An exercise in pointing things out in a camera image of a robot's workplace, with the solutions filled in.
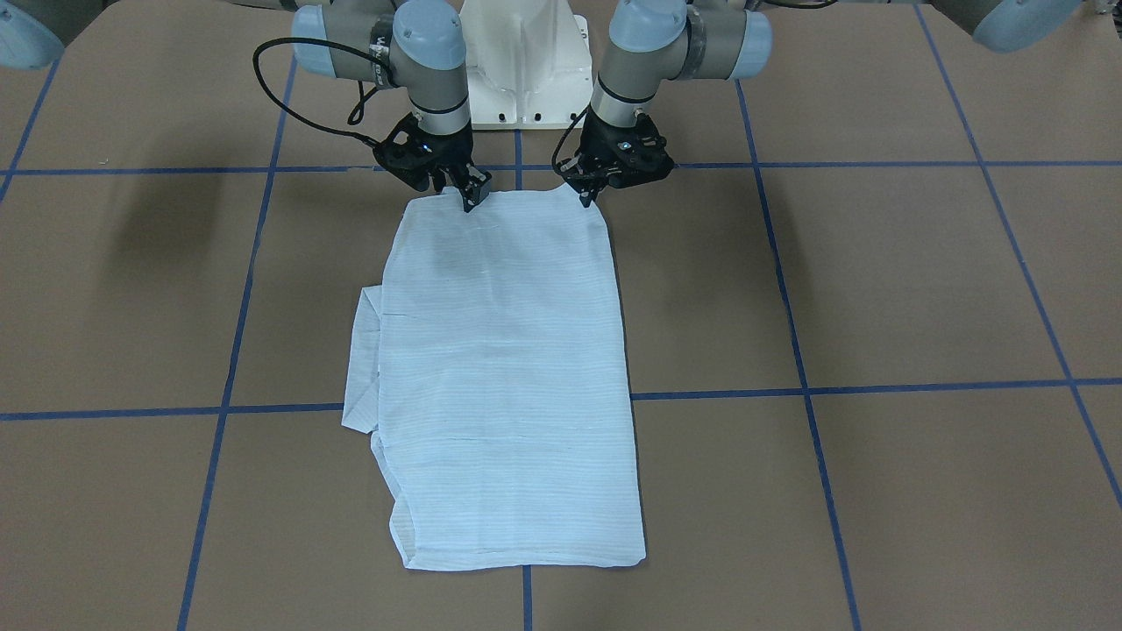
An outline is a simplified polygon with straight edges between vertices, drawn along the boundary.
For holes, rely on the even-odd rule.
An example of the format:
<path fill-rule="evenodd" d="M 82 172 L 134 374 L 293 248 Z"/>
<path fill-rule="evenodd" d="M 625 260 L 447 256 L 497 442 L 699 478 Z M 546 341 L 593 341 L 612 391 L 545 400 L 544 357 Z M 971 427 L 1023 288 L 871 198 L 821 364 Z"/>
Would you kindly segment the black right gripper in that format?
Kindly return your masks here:
<path fill-rule="evenodd" d="M 373 144 L 373 156 L 381 168 L 419 192 L 453 185 L 462 196 L 462 211 L 470 213 L 493 192 L 493 173 L 473 166 L 472 149 L 471 125 L 449 135 L 427 132 L 417 116 L 410 113 Z"/>

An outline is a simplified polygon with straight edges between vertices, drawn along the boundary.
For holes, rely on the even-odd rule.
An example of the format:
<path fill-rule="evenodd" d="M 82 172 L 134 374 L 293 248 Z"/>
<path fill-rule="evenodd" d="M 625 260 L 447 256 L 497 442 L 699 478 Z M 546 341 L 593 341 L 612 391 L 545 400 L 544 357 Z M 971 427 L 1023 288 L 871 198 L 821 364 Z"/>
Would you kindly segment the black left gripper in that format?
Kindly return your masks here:
<path fill-rule="evenodd" d="M 664 180 L 675 168 L 666 138 L 649 113 L 637 113 L 633 127 L 617 127 L 594 112 L 582 112 L 565 129 L 558 148 L 564 146 L 577 124 L 583 124 L 578 150 L 569 159 L 557 161 L 557 175 L 577 190 L 586 209 L 605 188 L 637 188 Z"/>

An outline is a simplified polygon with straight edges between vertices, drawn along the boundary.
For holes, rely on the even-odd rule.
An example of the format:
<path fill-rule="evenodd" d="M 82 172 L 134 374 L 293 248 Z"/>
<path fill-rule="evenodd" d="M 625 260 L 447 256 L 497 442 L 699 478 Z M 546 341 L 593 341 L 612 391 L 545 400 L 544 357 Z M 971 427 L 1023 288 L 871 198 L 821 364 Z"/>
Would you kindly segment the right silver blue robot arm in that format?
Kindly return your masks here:
<path fill-rule="evenodd" d="M 269 88 L 260 60 L 269 49 L 289 46 L 300 68 L 359 84 L 347 127 L 318 124 L 318 131 L 364 144 L 381 168 L 415 191 L 456 188 L 466 212 L 489 195 L 493 176 L 473 164 L 465 29 L 452 4 L 250 1 L 248 7 L 293 17 L 288 36 L 265 42 L 252 52 L 258 84 L 280 111 L 295 116 Z M 384 139 L 357 131 L 369 101 L 386 89 L 405 89 L 410 113 Z"/>

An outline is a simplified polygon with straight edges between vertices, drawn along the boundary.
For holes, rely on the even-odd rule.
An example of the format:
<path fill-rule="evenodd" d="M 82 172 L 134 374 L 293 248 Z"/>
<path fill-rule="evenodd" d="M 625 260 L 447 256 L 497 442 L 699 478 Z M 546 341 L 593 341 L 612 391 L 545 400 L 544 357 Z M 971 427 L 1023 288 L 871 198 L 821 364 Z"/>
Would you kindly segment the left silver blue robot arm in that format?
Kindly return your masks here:
<path fill-rule="evenodd" d="M 664 180 L 675 167 L 650 115 L 665 82 L 757 76 L 772 55 L 769 15 L 830 11 L 830 1 L 620 1 L 594 76 L 572 157 L 554 154 L 557 175 L 581 205 L 607 188 Z"/>

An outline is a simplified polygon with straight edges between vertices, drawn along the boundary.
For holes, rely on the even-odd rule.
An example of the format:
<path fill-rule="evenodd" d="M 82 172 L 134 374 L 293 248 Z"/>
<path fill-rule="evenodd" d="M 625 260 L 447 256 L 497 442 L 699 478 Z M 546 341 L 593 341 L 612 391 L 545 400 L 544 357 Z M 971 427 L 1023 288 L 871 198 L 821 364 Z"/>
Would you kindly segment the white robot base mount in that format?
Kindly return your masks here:
<path fill-rule="evenodd" d="M 563 131 L 594 92 L 586 18 L 568 1 L 465 1 L 475 131 Z"/>

